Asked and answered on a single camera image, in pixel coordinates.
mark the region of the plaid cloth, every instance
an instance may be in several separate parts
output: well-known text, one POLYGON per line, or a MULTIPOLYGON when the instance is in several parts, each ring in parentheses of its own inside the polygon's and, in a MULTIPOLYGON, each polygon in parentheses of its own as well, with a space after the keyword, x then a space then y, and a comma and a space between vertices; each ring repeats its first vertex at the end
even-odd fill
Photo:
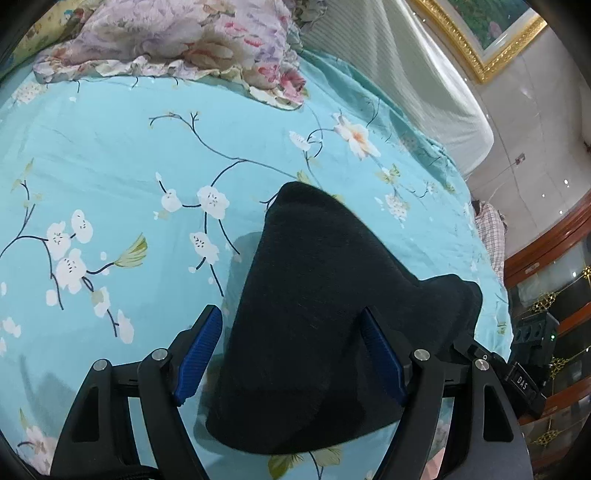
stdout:
POLYGON ((480 212, 475 217, 478 236, 491 258, 492 269, 501 283, 505 264, 505 218, 490 203, 480 201, 480 212))

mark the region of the bed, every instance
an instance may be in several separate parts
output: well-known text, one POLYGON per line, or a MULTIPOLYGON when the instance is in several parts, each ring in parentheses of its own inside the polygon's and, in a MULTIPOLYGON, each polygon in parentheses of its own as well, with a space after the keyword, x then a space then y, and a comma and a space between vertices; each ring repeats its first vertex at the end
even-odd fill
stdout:
MULTIPOLYGON (((350 64, 299 58, 306 98, 291 110, 213 76, 41 84, 29 62, 2 81, 0 429, 39 472, 95 360, 137 361, 207 304, 223 312, 223 356, 265 210, 288 181, 334 195, 417 277, 477 282, 476 340, 508 357, 506 291, 453 159, 350 64)), ((212 480, 369 479, 395 432, 302 455, 232 450, 204 426, 210 370, 180 411, 212 480)), ((131 409, 153 465, 139 403, 131 409)), ((434 455, 451 410, 445 401, 434 455)))

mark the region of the framed painting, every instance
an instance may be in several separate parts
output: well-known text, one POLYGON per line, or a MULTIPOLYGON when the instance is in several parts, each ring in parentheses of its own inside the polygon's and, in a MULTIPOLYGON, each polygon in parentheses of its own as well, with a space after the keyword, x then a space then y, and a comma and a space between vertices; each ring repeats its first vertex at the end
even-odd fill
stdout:
POLYGON ((546 26, 524 0, 411 1, 480 83, 500 72, 546 26))

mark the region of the black fabric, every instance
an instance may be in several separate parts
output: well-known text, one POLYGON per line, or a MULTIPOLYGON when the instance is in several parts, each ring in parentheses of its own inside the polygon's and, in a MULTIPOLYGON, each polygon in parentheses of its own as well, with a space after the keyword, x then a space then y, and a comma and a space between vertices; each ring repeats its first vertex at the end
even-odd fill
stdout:
POLYGON ((236 313, 207 429, 261 454, 337 445, 398 420, 355 318, 376 306, 415 348, 449 357, 473 332, 478 285, 419 281, 349 210, 304 183, 284 185, 236 313))

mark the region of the metal screw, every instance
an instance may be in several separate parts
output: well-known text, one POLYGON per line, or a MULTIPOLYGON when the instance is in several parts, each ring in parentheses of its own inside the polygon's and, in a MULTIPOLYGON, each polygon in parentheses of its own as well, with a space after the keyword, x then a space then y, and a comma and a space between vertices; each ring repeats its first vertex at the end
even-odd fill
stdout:
POLYGON ((107 360, 97 360, 94 364, 92 364, 92 368, 97 372, 104 370, 105 368, 107 368, 107 360))
POLYGON ((156 361, 164 360, 168 355, 166 348, 158 348, 152 352, 152 358, 156 361))
POLYGON ((414 357, 421 362, 429 360, 431 358, 431 354, 422 348, 418 348, 414 351, 414 357))
POLYGON ((486 360, 483 360, 482 358, 476 359, 476 361, 474 363, 476 365, 476 368, 478 370, 482 370, 483 372, 486 371, 486 370, 488 370, 488 368, 490 366, 488 364, 488 362, 486 360))

